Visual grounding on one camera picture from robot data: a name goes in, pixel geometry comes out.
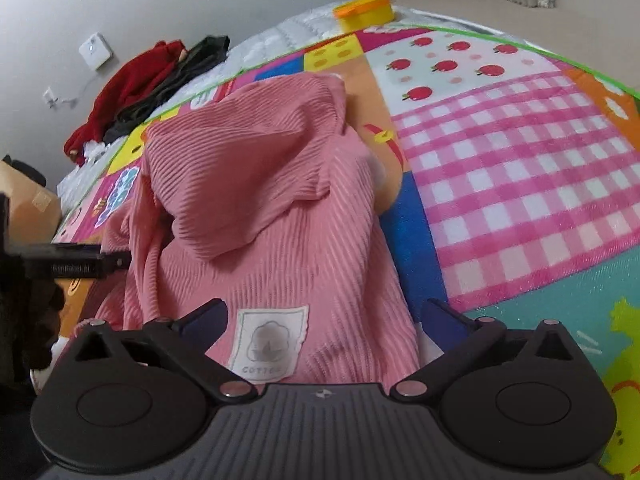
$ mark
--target yellow container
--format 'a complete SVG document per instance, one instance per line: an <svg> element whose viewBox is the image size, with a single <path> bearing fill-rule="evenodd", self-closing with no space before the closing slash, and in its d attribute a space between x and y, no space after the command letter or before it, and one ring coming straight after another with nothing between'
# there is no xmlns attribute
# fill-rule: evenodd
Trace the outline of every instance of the yellow container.
<svg viewBox="0 0 640 480"><path fill-rule="evenodd" d="M391 0L351 0L334 9L343 32L354 32L393 21Z"/></svg>

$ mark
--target wall switch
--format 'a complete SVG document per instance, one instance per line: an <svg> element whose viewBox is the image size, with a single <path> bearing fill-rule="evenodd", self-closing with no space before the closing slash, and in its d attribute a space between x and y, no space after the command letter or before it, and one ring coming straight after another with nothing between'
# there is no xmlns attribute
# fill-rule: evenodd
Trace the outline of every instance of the wall switch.
<svg viewBox="0 0 640 480"><path fill-rule="evenodd" d="M92 34L86 40L78 52L82 55L84 62L87 63L92 70L98 70L104 63L113 56L113 52L109 45L104 41L102 35L98 32Z"/></svg>
<svg viewBox="0 0 640 480"><path fill-rule="evenodd" d="M49 87L44 91L44 94L42 94L42 100L45 102L45 104L49 108L53 108L56 105L56 101L58 99L56 98L55 94L53 93L53 90L51 89L51 87Z"/></svg>

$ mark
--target pink corduroy garment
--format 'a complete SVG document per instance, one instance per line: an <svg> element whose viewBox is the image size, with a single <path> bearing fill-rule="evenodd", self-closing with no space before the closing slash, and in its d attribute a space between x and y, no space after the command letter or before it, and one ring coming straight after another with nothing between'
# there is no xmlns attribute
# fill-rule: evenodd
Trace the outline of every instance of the pink corduroy garment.
<svg viewBox="0 0 640 480"><path fill-rule="evenodd" d="M207 355L226 365L240 308L308 305L286 382L382 382L414 372L414 326L373 212L368 148L345 124L343 82L300 73L248 85L150 129L132 200L103 250L126 274L97 283L96 317L132 330L212 298L229 324Z"/></svg>

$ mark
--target cardboard box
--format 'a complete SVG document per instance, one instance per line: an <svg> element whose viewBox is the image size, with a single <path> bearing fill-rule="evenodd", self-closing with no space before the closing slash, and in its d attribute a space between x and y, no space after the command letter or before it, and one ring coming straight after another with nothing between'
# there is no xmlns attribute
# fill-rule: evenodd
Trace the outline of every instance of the cardboard box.
<svg viewBox="0 0 640 480"><path fill-rule="evenodd" d="M0 162L0 193L9 197L9 240L15 245L48 243L62 216L60 199Z"/></svg>

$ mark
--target white wall device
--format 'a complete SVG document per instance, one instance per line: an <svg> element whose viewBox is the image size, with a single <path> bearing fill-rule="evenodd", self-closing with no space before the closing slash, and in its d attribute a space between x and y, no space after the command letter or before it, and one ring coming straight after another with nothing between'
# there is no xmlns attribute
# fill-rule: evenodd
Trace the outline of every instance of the white wall device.
<svg viewBox="0 0 640 480"><path fill-rule="evenodd" d="M113 56L113 52L98 32L92 34L88 40L80 45L78 52L80 52L84 58L84 62L87 63L92 70L98 70L98 68Z"/></svg>

